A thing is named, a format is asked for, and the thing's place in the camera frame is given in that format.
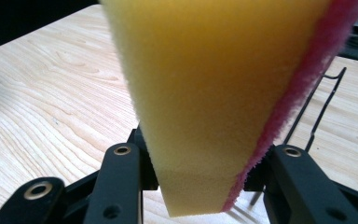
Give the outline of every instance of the wood grain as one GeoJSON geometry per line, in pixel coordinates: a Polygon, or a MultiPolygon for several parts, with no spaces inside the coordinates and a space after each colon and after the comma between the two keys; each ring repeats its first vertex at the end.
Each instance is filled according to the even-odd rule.
{"type": "MultiPolygon", "coordinates": [[[[311,155],[328,175],[358,189],[358,62],[348,67],[311,155]]],[[[331,89],[323,82],[291,143],[305,146],[331,89]]],[[[104,152],[137,126],[101,6],[88,7],[0,47],[0,206],[39,176],[70,184],[99,169],[104,152]]],[[[268,223],[243,192],[222,214],[169,218],[159,191],[144,193],[145,223],[268,223]]]]}

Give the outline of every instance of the dark background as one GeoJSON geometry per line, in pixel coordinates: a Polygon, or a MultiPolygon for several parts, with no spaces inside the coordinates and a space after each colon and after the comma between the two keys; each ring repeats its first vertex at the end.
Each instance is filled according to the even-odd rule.
{"type": "MultiPolygon", "coordinates": [[[[0,0],[0,45],[94,4],[98,0],[0,0]]],[[[357,26],[339,56],[358,60],[357,26]]]]}
{"type": "Polygon", "coordinates": [[[0,0],[0,45],[94,4],[98,0],[0,0]]]}

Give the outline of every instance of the black metal rod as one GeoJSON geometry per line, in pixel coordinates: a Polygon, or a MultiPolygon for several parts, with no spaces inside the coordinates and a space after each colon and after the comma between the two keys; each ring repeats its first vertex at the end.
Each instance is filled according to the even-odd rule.
{"type": "Polygon", "coordinates": [[[341,72],[339,73],[339,75],[336,77],[324,76],[324,77],[327,77],[330,79],[337,79],[337,82],[336,82],[336,85],[334,86],[334,88],[331,90],[330,95],[328,96],[326,102],[324,103],[324,107],[322,108],[321,113],[319,113],[318,118],[316,119],[315,123],[313,124],[312,131],[310,132],[310,140],[308,141],[307,146],[305,147],[305,150],[307,152],[310,151],[310,147],[312,146],[313,140],[315,139],[315,133],[316,133],[316,130],[318,129],[319,123],[322,120],[322,117],[324,116],[324,111],[326,110],[326,108],[330,104],[331,100],[333,99],[333,97],[338,89],[339,83],[341,83],[341,80],[344,77],[344,74],[346,71],[347,71],[347,68],[344,67],[341,70],[341,72]]]}
{"type": "Polygon", "coordinates": [[[254,206],[255,203],[257,203],[257,201],[260,198],[262,193],[263,192],[261,192],[261,191],[255,192],[255,194],[254,194],[254,196],[252,197],[252,200],[251,200],[251,206],[254,206]]]}

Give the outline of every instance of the yellow sponge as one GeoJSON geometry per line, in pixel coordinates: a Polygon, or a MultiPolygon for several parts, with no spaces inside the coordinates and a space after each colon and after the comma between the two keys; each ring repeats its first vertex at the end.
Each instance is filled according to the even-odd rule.
{"type": "Polygon", "coordinates": [[[234,204],[358,15],[353,0],[103,4],[172,217],[234,204]]]}

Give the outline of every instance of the wooden table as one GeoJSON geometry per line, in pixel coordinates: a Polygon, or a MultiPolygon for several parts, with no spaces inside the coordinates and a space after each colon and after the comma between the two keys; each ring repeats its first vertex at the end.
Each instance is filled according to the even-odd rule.
{"type": "MultiPolygon", "coordinates": [[[[348,73],[317,132],[311,155],[328,175],[358,189],[358,62],[336,58],[328,74],[348,73]]],[[[292,138],[305,146],[324,81],[292,138]]],[[[39,176],[66,185],[99,169],[104,152],[136,128],[131,99],[101,6],[83,9],[0,47],[0,206],[39,176]]],[[[169,218],[159,191],[144,193],[145,223],[268,223],[262,201],[242,193],[223,214],[169,218]]]]}

